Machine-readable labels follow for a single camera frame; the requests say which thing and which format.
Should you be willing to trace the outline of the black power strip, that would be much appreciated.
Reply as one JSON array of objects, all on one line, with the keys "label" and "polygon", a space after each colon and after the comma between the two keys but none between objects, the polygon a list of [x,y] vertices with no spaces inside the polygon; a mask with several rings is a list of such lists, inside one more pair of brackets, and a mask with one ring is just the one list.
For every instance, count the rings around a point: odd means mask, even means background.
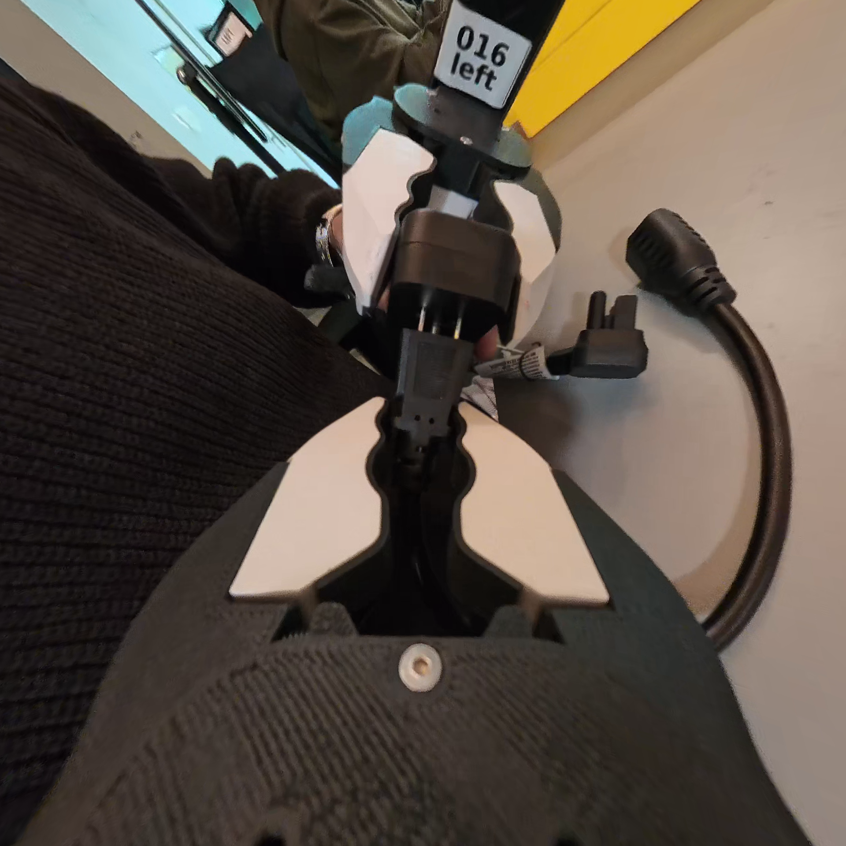
[{"label": "black power strip", "polygon": [[459,329],[477,342],[513,328],[520,256],[510,232],[431,209],[402,222],[391,266],[387,324],[403,329]]}]

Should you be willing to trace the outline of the framed marker sign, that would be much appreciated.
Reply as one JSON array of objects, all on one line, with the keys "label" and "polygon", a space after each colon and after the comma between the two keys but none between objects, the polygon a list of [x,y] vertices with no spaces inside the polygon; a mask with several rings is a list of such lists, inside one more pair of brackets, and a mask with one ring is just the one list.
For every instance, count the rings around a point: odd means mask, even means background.
[{"label": "framed marker sign", "polygon": [[222,58],[233,55],[244,41],[252,38],[255,28],[231,4],[224,5],[214,22],[202,32],[206,42]]}]

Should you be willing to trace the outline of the person's left hand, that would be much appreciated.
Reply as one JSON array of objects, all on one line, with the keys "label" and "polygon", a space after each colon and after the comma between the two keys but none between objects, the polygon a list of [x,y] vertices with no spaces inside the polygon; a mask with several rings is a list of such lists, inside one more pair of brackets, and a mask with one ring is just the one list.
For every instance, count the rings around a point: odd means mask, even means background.
[{"label": "person's left hand", "polygon": [[356,307],[360,313],[387,311],[390,282],[387,264],[395,247],[396,233],[386,227],[376,232],[371,220],[361,223],[358,207],[339,204],[330,210],[329,244],[340,256],[339,262],[347,272],[354,290]]}]

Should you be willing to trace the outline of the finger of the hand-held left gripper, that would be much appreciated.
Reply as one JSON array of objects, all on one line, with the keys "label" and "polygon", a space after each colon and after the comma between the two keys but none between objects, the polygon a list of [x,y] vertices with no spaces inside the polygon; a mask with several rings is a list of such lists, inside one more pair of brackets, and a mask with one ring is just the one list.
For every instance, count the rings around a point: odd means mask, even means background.
[{"label": "finger of the hand-held left gripper", "polygon": [[523,344],[547,301],[558,248],[539,196],[523,185],[505,180],[495,181],[493,191],[512,224],[512,238],[519,253],[513,327],[504,340],[506,344]]},{"label": "finger of the hand-held left gripper", "polygon": [[414,202],[413,184],[431,175],[435,158],[407,136],[379,129],[343,176],[343,204],[360,209],[361,223],[371,220],[397,234],[401,212]]}]

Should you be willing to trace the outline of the person's leg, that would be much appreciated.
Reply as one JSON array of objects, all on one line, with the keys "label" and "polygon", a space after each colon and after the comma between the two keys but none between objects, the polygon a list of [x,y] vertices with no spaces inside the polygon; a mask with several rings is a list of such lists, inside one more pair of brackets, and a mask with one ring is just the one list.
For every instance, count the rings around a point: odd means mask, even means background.
[{"label": "person's leg", "polygon": [[495,384],[492,377],[468,374],[462,387],[460,400],[477,408],[489,418],[499,422]]}]

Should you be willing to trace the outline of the person's left forearm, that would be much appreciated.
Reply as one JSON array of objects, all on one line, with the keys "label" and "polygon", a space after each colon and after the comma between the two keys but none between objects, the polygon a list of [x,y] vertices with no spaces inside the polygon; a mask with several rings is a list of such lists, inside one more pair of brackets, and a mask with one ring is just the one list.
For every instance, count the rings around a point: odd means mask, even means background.
[{"label": "person's left forearm", "polygon": [[145,202],[224,266],[296,308],[341,301],[321,264],[318,228],[341,200],[303,170],[271,177],[252,164],[219,159],[206,176],[178,159],[141,156]]}]

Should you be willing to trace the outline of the yellow plastic bin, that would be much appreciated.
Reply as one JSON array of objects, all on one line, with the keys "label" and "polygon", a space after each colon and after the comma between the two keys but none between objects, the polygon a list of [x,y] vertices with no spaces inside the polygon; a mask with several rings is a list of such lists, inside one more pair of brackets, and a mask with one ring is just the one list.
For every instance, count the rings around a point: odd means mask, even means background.
[{"label": "yellow plastic bin", "polygon": [[695,1],[566,1],[506,118],[532,138],[685,15]]}]

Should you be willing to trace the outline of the silver wristwatch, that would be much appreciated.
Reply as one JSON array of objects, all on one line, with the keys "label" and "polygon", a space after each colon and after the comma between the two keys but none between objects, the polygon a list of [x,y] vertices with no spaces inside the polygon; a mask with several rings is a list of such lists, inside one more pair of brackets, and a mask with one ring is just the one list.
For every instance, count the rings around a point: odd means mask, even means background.
[{"label": "silver wristwatch", "polygon": [[343,204],[326,210],[315,227],[315,252],[318,262],[326,267],[343,263]]}]

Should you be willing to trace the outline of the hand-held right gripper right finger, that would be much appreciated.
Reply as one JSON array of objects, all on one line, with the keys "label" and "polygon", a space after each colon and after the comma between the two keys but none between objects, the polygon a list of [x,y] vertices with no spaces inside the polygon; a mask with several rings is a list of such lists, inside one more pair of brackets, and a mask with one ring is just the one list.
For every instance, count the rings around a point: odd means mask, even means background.
[{"label": "hand-held right gripper right finger", "polygon": [[453,591],[471,608],[605,608],[608,588],[550,465],[477,408],[460,404],[472,479],[456,503],[466,560]]}]

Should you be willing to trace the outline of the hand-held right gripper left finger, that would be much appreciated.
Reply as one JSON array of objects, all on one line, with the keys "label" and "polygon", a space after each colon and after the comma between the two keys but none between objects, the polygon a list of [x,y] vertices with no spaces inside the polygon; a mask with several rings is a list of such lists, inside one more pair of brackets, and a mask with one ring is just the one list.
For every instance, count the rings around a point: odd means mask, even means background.
[{"label": "hand-held right gripper left finger", "polygon": [[301,600],[371,549],[382,531],[382,498],[367,460],[382,432],[375,397],[337,419],[290,458],[229,587],[234,600]]}]

